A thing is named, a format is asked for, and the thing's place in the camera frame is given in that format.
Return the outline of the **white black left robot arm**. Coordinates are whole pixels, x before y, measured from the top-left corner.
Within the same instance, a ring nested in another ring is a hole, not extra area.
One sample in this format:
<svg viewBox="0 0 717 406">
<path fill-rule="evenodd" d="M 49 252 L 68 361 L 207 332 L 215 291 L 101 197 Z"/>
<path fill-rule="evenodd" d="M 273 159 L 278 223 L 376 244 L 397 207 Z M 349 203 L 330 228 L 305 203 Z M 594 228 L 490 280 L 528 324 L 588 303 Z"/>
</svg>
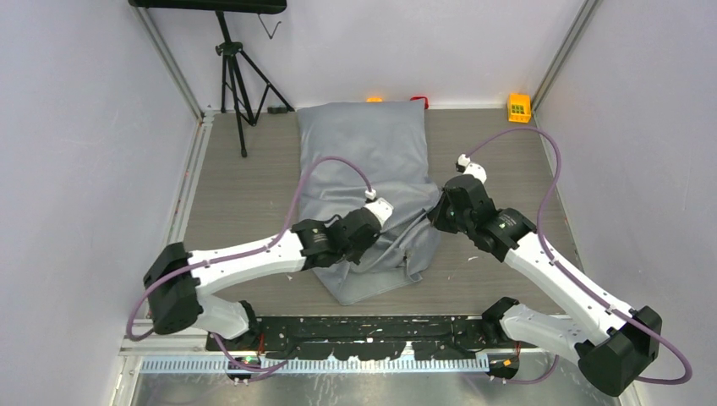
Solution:
<svg viewBox="0 0 717 406">
<path fill-rule="evenodd" d="M 173 243 L 157 256 L 144 277 L 152 332 L 169 335 L 193 327 L 227 338 L 236 348 L 253 348 L 260 336 L 249 305 L 217 292 L 279 273 L 360 262 L 379 238 L 393 208 L 376 200 L 331 224 L 306 219 L 281 235 L 220 250 L 187 251 Z"/>
</svg>

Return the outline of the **grey pillowcase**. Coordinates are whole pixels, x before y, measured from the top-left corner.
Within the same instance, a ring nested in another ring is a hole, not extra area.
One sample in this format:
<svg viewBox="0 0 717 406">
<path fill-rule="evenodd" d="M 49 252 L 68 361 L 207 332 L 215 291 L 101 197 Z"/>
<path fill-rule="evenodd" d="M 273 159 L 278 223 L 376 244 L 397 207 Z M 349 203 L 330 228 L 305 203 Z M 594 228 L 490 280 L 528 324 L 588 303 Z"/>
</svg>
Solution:
<svg viewBox="0 0 717 406">
<path fill-rule="evenodd" d="M 298 110 L 300 171 L 318 166 L 298 203 L 299 219 L 327 220 L 363 206 L 366 190 L 393 207 L 359 264 L 315 269 L 341 305 L 417 283 L 440 234 L 427 218 L 440 199 L 429 176 L 424 105 L 419 101 L 333 102 Z"/>
</svg>

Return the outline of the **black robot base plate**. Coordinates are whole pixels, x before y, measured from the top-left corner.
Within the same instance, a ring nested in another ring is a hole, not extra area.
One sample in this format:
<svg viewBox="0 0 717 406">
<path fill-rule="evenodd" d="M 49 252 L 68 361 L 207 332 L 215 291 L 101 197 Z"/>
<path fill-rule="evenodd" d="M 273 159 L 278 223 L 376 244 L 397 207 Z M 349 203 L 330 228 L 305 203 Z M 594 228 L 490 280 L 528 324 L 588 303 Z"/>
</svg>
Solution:
<svg viewBox="0 0 717 406">
<path fill-rule="evenodd" d="M 394 360 L 411 349 L 419 360 L 472 359 L 478 352 L 532 348 L 467 315 L 262 316 L 229 351 L 261 350 L 269 359 Z"/>
</svg>

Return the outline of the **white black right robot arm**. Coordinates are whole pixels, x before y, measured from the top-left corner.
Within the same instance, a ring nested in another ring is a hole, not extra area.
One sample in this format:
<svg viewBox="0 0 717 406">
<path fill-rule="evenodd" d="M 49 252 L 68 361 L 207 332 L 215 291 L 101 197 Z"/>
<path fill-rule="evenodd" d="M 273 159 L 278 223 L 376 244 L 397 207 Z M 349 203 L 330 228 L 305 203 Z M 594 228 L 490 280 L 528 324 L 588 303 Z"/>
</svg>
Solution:
<svg viewBox="0 0 717 406">
<path fill-rule="evenodd" d="M 582 274 L 520 211 L 498 209 L 481 180 L 461 174 L 446 182 L 429 214 L 442 232 L 463 233 L 481 251 L 520 272 L 568 315 L 545 315 L 516 299 L 499 299 L 482 317 L 483 336 L 494 347 L 531 343 L 575 364 L 602 393 L 617 397 L 657 358 L 662 318 L 637 310 Z"/>
</svg>

